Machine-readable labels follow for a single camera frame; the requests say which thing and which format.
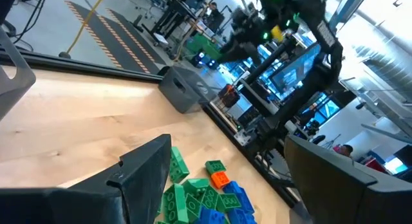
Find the small green toy brick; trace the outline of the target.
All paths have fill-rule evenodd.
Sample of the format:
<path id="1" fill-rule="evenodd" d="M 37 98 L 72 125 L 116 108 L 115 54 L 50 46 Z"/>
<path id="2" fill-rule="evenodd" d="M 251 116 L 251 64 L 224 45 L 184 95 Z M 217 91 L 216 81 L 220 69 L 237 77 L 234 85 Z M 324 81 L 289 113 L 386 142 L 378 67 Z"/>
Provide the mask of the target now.
<path id="1" fill-rule="evenodd" d="M 207 209 L 215 209 L 218 202 L 219 193 L 211 186 L 205 189 L 201 196 L 201 204 Z"/>

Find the computer monitor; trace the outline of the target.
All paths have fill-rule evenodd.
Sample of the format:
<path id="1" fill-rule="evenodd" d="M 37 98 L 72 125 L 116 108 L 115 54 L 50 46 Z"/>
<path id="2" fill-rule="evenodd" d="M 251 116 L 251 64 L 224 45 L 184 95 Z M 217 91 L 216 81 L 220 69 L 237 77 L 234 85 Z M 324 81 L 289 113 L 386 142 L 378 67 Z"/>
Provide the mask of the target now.
<path id="1" fill-rule="evenodd" d="M 301 114 L 306 113 L 309 110 L 314 111 L 314 117 L 311 118 L 310 121 L 316 120 L 323 125 L 326 121 L 336 115 L 341 110 L 341 107 L 333 101 L 333 94 L 319 93 L 311 102 L 309 102 L 306 109 L 302 110 Z"/>
<path id="2" fill-rule="evenodd" d="M 269 76 L 268 79 L 272 83 L 270 89 L 279 100 L 283 100 L 293 92 L 296 86 L 302 84 L 301 81 L 312 68 L 314 59 L 320 52 L 320 49 L 318 44 L 312 44 L 302 52 L 302 54 L 295 57 L 293 60 L 284 63 L 278 70 Z"/>

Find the grey plastic bin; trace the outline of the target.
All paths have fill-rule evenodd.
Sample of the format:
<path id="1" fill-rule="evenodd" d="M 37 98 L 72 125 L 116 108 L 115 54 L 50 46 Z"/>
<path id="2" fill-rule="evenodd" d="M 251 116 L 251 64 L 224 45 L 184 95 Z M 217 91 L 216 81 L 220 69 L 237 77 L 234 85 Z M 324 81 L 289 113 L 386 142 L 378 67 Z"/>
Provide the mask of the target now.
<path id="1" fill-rule="evenodd" d="M 163 77 L 158 89 L 179 113 L 199 112 L 216 98 L 215 91 L 192 70 L 164 66 L 158 75 Z"/>
<path id="2" fill-rule="evenodd" d="M 34 85 L 36 76 L 6 32 L 0 27 L 0 44 L 5 49 L 6 59 L 16 67 L 14 77 L 10 78 L 0 66 L 0 121 Z"/>

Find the person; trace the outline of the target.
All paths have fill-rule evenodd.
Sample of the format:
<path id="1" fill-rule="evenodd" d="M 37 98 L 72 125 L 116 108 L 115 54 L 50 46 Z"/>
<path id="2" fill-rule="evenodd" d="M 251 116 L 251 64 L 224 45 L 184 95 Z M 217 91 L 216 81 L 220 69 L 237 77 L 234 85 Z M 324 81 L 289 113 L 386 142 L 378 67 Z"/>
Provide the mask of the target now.
<path id="1" fill-rule="evenodd" d="M 347 157 L 351 158 L 351 153 L 353 152 L 353 147 L 351 145 L 348 145 L 348 144 L 336 145 L 335 147 L 333 147 L 333 150 L 338 154 L 341 154 L 343 156 L 347 156 Z"/>
<path id="2" fill-rule="evenodd" d="M 218 11 L 218 7 L 215 2 L 210 3 L 209 8 L 211 12 L 205 18 L 205 24 L 212 32 L 215 32 L 220 27 L 225 17 Z"/>

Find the green crate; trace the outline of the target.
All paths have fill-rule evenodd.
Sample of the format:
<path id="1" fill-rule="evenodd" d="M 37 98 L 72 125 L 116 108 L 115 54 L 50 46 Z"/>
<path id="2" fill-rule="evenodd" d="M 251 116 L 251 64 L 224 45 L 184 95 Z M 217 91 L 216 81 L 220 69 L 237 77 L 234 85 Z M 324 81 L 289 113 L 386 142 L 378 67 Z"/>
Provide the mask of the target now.
<path id="1" fill-rule="evenodd" d="M 204 35 L 196 34 L 195 36 L 189 38 L 186 42 L 186 48 L 194 53 L 199 52 L 200 50 L 208 55 L 211 59 L 217 60 L 220 56 L 220 49 L 218 45 Z"/>

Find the black desk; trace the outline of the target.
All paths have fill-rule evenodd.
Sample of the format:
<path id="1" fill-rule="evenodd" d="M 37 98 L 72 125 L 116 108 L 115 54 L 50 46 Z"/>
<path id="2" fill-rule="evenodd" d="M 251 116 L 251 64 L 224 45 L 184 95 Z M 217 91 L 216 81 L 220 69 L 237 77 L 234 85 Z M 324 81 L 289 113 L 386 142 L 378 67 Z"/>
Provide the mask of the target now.
<path id="1" fill-rule="evenodd" d="M 153 39 L 153 45 L 168 45 L 167 39 L 186 20 L 197 20 L 196 12 L 206 5 L 206 0 L 170 0 L 164 14 L 149 29 L 144 23 L 140 26 Z"/>

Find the long blue toy brick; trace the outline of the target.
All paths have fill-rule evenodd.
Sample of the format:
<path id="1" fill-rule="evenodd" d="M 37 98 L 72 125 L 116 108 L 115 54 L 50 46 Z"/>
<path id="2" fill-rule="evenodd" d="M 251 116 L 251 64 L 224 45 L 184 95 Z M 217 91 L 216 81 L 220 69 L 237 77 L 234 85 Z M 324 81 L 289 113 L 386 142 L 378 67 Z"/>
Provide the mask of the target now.
<path id="1" fill-rule="evenodd" d="M 214 209 L 202 207 L 200 217 L 194 224 L 225 224 L 225 215 Z"/>
<path id="2" fill-rule="evenodd" d="M 223 191 L 225 193 L 235 194 L 241 204 L 241 209 L 243 209 L 247 214 L 254 213 L 253 205 L 250 202 L 244 188 L 240 187 L 237 182 L 229 182 L 226 186 L 224 186 Z"/>

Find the orange toy brick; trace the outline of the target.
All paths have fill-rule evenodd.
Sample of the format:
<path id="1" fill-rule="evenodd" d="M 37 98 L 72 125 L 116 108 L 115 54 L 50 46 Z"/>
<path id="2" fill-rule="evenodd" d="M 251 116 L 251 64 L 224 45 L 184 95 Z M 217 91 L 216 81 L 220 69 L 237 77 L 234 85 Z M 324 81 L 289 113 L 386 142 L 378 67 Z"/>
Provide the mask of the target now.
<path id="1" fill-rule="evenodd" d="M 219 171 L 211 174 L 211 180 L 217 189 L 222 189 L 224 186 L 230 183 L 225 171 Z"/>

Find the black floor mat orange stripes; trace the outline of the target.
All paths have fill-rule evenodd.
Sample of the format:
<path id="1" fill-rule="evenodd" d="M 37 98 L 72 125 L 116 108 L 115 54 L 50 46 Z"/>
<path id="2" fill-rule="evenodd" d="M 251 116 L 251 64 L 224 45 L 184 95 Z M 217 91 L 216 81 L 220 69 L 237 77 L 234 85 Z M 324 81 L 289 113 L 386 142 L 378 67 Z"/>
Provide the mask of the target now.
<path id="1" fill-rule="evenodd" d="M 121 70 L 156 74 L 165 61 L 143 35 L 121 14 L 107 9 L 109 17 L 92 13 L 77 3 L 66 0 L 68 8 L 91 35 L 106 57 Z"/>

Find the black basket orange contents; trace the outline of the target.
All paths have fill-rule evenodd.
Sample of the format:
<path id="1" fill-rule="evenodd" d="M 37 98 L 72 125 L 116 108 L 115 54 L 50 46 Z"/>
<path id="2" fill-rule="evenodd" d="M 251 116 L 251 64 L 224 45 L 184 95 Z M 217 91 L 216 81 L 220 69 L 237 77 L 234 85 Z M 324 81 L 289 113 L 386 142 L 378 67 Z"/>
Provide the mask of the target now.
<path id="1" fill-rule="evenodd" d="M 226 84 L 219 92 L 218 97 L 221 103 L 227 107 L 231 108 L 240 99 L 240 95 L 236 90 L 236 87 L 232 84 Z"/>

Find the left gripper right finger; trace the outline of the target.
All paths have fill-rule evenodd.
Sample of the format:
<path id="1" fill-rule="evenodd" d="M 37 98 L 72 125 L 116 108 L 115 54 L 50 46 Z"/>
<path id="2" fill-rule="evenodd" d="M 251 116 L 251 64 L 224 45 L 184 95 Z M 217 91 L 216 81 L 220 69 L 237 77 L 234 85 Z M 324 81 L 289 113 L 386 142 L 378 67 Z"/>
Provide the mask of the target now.
<path id="1" fill-rule="evenodd" d="M 412 183 L 293 135 L 285 160 L 314 224 L 412 224 Z"/>

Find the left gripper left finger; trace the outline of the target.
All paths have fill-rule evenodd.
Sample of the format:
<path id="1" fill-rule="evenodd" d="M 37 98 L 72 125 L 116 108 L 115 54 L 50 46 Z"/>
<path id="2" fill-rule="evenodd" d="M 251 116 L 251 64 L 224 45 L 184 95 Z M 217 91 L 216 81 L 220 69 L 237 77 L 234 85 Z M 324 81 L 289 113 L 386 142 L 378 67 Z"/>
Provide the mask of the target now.
<path id="1" fill-rule="evenodd" d="M 153 224 L 170 158 L 162 134 L 67 189 L 0 189 L 0 224 Z"/>

